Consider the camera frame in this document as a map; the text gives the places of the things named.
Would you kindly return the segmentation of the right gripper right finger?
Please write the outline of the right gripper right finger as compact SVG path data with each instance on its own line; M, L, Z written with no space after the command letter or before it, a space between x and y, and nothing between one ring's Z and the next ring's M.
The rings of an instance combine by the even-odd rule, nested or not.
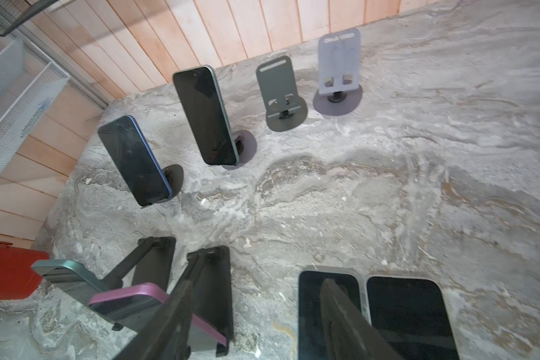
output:
M332 279L322 282L320 309L329 359L401 359Z

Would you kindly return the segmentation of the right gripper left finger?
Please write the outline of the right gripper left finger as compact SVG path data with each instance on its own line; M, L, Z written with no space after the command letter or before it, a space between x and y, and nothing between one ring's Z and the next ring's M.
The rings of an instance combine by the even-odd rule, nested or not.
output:
M170 297L116 359L188 359L193 286L176 285Z

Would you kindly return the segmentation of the black phone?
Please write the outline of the black phone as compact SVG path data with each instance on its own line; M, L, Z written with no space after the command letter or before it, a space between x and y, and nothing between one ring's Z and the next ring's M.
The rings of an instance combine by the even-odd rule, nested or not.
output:
M332 279L362 309L358 279L352 274L304 270L298 278L298 359L327 360L320 290L324 280Z
M110 291L81 262L72 259L40 259L31 265L31 269L87 308L94 295Z

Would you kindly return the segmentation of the black stand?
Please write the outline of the black stand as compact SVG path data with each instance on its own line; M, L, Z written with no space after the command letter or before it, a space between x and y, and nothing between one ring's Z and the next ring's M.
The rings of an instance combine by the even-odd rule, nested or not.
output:
M202 248L186 256L181 281L192 284L190 329L228 348L233 338L233 297L230 249L226 245Z
M132 286L152 283L166 291L170 281L176 238L148 237L138 240L138 246L115 266L102 282L110 290L123 288L123 278L134 269Z

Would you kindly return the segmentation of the grey round stand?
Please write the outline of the grey round stand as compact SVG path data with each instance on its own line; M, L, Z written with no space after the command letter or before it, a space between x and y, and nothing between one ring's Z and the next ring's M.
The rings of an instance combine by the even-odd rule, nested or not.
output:
M267 126L285 132L300 126L308 116L308 106L299 96L291 59L282 55L256 69L256 78L265 106Z

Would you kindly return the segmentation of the purple phone stand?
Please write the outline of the purple phone stand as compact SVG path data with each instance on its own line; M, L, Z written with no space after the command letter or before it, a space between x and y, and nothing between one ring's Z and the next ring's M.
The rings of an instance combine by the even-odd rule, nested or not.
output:
M313 108L324 116L353 112L362 100L361 33L356 28L325 34L318 41L319 88Z

